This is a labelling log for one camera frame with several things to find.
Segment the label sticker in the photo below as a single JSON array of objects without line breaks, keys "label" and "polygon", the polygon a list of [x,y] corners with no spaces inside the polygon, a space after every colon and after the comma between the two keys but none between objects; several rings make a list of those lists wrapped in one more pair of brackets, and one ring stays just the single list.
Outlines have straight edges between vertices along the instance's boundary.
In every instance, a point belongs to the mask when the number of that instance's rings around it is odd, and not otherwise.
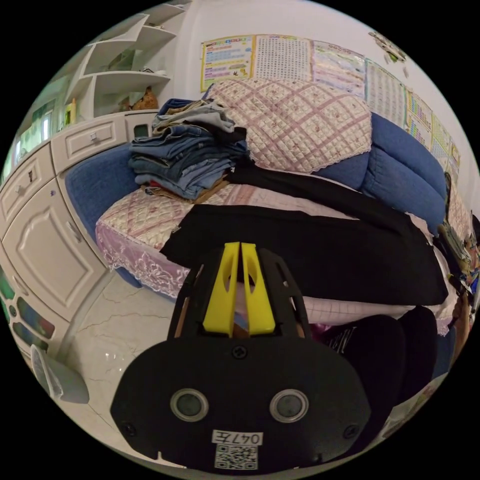
[{"label": "label sticker", "polygon": [[211,441],[220,445],[243,445],[260,447],[264,441],[263,432],[242,432],[214,430],[211,435]]},{"label": "label sticker", "polygon": [[215,468],[224,470],[257,470],[259,468],[259,449],[257,446],[217,444]]}]

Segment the qr code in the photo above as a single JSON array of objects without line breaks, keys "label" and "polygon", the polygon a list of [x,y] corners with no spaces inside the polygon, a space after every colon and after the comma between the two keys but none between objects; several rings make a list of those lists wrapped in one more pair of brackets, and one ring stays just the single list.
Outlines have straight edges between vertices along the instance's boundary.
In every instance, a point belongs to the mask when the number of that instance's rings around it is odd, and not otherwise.
[{"label": "qr code", "polygon": [[227,470],[256,470],[259,467],[258,447],[217,445],[215,467]]}]

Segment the drawer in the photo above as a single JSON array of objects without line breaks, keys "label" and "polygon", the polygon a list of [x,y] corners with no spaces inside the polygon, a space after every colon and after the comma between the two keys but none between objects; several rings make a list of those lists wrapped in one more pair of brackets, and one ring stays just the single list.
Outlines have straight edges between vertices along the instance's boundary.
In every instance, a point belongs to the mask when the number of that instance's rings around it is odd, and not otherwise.
[{"label": "drawer", "polygon": [[30,154],[0,191],[0,238],[22,207],[55,177],[50,144]]},{"label": "drawer", "polygon": [[127,113],[125,115],[127,141],[131,142],[135,137],[152,136],[152,122],[154,121],[156,110],[147,110],[142,113]]},{"label": "drawer", "polygon": [[71,126],[51,139],[57,174],[92,155],[127,141],[125,115],[105,115]]}]

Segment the camera lens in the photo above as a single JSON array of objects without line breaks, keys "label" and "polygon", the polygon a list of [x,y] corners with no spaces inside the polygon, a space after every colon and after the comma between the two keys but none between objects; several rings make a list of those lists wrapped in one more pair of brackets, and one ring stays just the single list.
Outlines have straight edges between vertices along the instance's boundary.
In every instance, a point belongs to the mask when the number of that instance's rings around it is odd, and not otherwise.
[{"label": "camera lens", "polygon": [[202,393],[192,388],[183,388],[173,394],[170,400],[172,412],[185,422],[198,422],[205,418],[209,403]]},{"label": "camera lens", "polygon": [[270,402],[270,413],[278,422],[297,422],[307,413],[309,401],[298,390],[282,390]]},{"label": "camera lens", "polygon": [[184,393],[176,401],[178,411],[186,417],[194,417],[202,410],[202,402],[191,393]]}]

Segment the pillow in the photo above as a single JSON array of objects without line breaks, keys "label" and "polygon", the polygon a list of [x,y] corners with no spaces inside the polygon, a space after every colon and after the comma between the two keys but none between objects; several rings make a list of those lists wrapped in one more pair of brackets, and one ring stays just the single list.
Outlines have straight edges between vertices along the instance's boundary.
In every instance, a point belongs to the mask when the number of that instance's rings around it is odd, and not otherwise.
[{"label": "pillow", "polygon": [[376,146],[370,152],[360,191],[395,210],[424,219],[432,235],[438,235],[445,216],[442,196],[421,176]]},{"label": "pillow", "polygon": [[360,98],[303,80],[249,78],[214,83],[207,98],[247,128],[259,167],[311,173],[368,152],[371,113]]}]

